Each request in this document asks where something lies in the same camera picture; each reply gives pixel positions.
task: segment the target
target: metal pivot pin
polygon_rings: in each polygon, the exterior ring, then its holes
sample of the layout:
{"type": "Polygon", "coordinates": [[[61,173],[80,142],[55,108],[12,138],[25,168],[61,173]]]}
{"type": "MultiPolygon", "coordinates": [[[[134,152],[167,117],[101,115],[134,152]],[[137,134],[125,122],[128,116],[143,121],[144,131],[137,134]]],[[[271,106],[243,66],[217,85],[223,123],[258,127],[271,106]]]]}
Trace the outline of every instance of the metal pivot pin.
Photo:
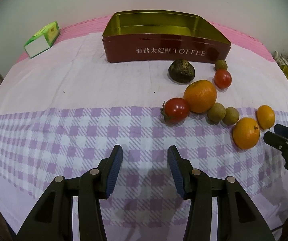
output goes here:
{"type": "Polygon", "coordinates": [[[63,179],[64,179],[63,176],[57,176],[57,177],[55,177],[55,181],[56,181],[57,183],[62,182],[63,179]]]}
{"type": "Polygon", "coordinates": [[[192,174],[198,176],[201,174],[201,171],[199,169],[195,168],[192,170],[192,174]]]}
{"type": "Polygon", "coordinates": [[[227,181],[230,182],[230,183],[234,183],[235,182],[235,178],[234,177],[227,177],[227,181]]]}
{"type": "Polygon", "coordinates": [[[90,172],[92,175],[97,175],[99,173],[99,170],[97,168],[93,168],[90,170],[90,172]]]}

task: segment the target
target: orange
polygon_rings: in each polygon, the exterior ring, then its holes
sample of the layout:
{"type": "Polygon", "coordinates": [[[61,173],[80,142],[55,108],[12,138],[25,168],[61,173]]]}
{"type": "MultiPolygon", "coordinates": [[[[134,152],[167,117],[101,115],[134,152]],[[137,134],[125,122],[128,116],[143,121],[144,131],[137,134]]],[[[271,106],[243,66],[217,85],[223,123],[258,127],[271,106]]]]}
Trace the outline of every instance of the orange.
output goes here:
{"type": "Polygon", "coordinates": [[[257,109],[257,122],[262,129],[269,129],[275,123],[275,114],[271,107],[262,105],[257,109]]]}
{"type": "Polygon", "coordinates": [[[207,80],[200,80],[186,88],[183,99],[188,102],[191,111],[202,113],[214,105],[216,97],[214,85],[207,80]]]}
{"type": "Polygon", "coordinates": [[[242,118],[233,129],[233,140],[240,149],[253,148],[260,138],[260,128],[255,119],[242,118]]]}

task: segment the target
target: red cherry tomato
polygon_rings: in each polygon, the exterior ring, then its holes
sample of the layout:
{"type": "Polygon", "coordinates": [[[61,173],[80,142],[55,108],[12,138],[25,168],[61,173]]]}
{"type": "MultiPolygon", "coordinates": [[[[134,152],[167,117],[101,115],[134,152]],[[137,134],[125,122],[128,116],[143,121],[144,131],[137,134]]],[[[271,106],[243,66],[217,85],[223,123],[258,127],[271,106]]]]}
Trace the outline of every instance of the red cherry tomato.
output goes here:
{"type": "Polygon", "coordinates": [[[232,76],[227,70],[218,70],[214,75],[214,82],[220,89],[228,88],[232,83],[232,76]]]}
{"type": "Polygon", "coordinates": [[[173,98],[163,103],[161,114],[166,122],[178,123],[189,114],[189,104],[182,98],[173,98]]]}

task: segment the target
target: green tissue box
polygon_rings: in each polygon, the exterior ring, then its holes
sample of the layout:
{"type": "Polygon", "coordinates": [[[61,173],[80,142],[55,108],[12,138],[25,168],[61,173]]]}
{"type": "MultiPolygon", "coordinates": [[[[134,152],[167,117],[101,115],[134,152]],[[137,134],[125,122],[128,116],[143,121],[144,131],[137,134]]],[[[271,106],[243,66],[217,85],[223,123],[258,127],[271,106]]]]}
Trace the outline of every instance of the green tissue box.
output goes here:
{"type": "Polygon", "coordinates": [[[36,32],[24,45],[24,49],[30,58],[49,49],[60,34],[57,22],[52,22],[36,32]]]}

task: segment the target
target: dark round fruit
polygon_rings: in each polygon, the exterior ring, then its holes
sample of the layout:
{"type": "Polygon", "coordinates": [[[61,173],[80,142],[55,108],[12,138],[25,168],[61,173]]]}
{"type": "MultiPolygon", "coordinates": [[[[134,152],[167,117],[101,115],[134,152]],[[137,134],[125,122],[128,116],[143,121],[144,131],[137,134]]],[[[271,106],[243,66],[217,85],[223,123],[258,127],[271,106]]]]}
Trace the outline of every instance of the dark round fruit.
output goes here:
{"type": "Polygon", "coordinates": [[[168,68],[170,77],[179,83],[189,83],[195,78],[195,69],[187,60],[177,59],[168,68]]]}

